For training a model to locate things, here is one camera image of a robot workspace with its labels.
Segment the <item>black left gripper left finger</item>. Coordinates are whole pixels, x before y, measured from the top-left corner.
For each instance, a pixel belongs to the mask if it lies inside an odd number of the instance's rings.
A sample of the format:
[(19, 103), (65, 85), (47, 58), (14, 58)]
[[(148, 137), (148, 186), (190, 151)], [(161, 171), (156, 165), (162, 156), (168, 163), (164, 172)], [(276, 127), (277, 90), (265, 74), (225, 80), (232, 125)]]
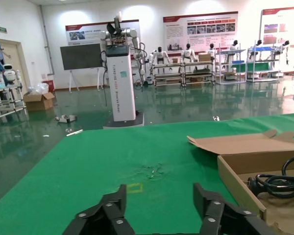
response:
[(100, 202), (76, 214), (64, 230), (64, 235), (133, 235), (125, 218), (126, 185), (105, 194)]

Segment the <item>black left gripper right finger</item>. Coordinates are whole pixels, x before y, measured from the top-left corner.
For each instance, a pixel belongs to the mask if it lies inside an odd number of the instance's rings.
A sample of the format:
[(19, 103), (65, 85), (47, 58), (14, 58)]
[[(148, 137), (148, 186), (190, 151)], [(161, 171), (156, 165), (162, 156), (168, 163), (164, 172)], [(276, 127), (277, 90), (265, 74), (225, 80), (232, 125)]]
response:
[(275, 232), (245, 208), (227, 202), (217, 192), (193, 184), (193, 202), (202, 225), (200, 235), (273, 235)]

